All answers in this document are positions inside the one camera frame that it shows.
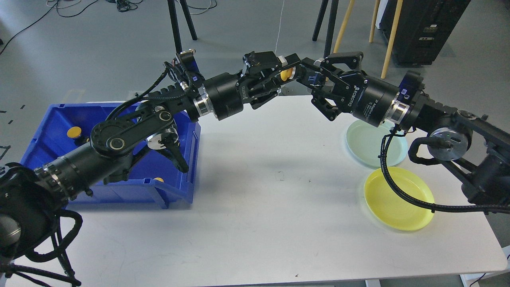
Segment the tripod leg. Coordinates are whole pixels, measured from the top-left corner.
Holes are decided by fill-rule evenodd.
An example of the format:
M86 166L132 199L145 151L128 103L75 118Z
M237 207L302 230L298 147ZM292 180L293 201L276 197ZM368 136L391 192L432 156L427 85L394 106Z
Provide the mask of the tripod leg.
M335 20L337 19L338 0L331 2L331 11L329 12L329 23L327 24L326 47L324 47L324 57L331 54L331 43L333 41L333 31L335 30Z
M174 0L168 1L168 10L170 12L170 21L172 22L173 41L175 42L175 51L180 53L183 51L181 45L181 35L179 34L179 24L177 23L177 13L175 11Z
M191 39L196 40L196 32L195 26L193 25L193 21L191 20L190 10L188 8L188 4L186 0L181 0L181 6L183 7L184 17L186 18L186 22L188 23L188 28L190 29Z
M315 23L314 35L312 36L312 41L317 41L317 37L319 36L320 26L322 25L322 20L324 20L324 14L326 13L327 2L329 0L322 0L319 9L319 16L317 17L317 23Z

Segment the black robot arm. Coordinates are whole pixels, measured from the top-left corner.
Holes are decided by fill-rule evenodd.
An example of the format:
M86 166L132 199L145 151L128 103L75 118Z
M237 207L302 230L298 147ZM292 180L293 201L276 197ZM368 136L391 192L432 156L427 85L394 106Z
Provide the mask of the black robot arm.
M312 104L330 121L340 113L350 113L373 126L385 120L395 123L393 135L397 129L427 132L427 137L411 144L410 159L444 165L461 180L464 194L476 205L455 209L426 203L419 206L433 211L510 212L510 135L487 123L485 116L479 118L431 100L423 92L419 74L409 72L397 87L367 75L361 69L361 52L332 54L319 60L299 59L296 54L277 57L273 52L251 52L244 55L244 68L238 73L223 73L206 80L193 53L185 51L172 62L165 62L165 72L154 85L119 105L97 124L89 143L33 171L15 163L0 169L0 273L19 271L19 267L7 263L27 255L34 261L58 258L67 267L66 273L73 274L65 248L78 233L81 218L72 211L63 211L68 200L81 192L92 195L89 187L98 181L127 180L133 165L151 149L187 172L188 165L179 150L175 114L186 111L192 121L197 121L213 113L222 120L242 111L244 104L259 108L276 97L282 85L292 81L311 90ZM339 64L349 70L338 68ZM167 75L175 84L151 92ZM142 103L135 112L123 113L137 102ZM478 166L463 158L473 131L485 137L488 145L488 155ZM147 146L133 154L134 147L142 141ZM433 158L418 157L420 145L427 145ZM399 195L418 205L412 198L405 198L405 193ZM60 217L76 221L64 237L59 235ZM36 253L34 248L49 237L55 239L55 250ZM69 277L79 285L73 275Z

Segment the wooden stool leg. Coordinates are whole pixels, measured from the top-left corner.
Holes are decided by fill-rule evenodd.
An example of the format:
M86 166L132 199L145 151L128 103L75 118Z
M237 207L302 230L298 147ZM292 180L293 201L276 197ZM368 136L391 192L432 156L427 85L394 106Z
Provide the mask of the wooden stool leg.
M402 10L403 0L397 1L397 9L395 10L395 17L393 18L393 25L391 26L390 40L388 41L388 49L386 50L386 57L384 59L384 66L382 68L381 79L386 78L388 66L390 65L391 50L393 49L393 42L395 41L395 34L397 34L398 20L400 18L400 11Z
M333 53L336 53L338 51L338 47L340 47L340 43L342 42L342 38L344 37L345 27L347 27L347 22L349 21L350 13L352 11L353 6L354 0L350 0L349 7L347 7L347 11L345 12L342 26L340 26L340 32L338 32L337 42L335 42L335 48L333 48Z
M370 39L368 40L369 43L374 41L375 20L377 19L377 12L379 10L380 3L381 0L375 0L374 14L372 15L372 26L370 27Z

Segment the white table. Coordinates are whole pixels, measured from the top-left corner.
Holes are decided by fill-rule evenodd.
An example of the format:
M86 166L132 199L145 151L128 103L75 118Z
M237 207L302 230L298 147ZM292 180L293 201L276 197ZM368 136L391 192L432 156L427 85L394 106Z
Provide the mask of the white table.
M505 269L481 213L436 213L416 232L375 219L362 191L373 170L346 150L351 115L330 122L305 96L245 108L221 122L212 115L200 120L192 206L72 207L84 224L68 254L84 286L326 282ZM443 167L408 160L400 166L418 174L437 203L467 203L460 182ZM35 266L61 270L57 262ZM13 278L7 286L26 283Z

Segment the label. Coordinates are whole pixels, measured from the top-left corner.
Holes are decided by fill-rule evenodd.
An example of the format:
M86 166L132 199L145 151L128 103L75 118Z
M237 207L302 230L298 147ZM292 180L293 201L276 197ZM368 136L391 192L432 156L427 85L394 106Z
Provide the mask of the label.
M356 85L354 85L354 92L352 92L352 95L351 95L351 98L349 100L349 103L347 104L349 107L352 107L352 103L354 102L354 99L358 95L358 91L359 90L360 90L360 88L357 87Z

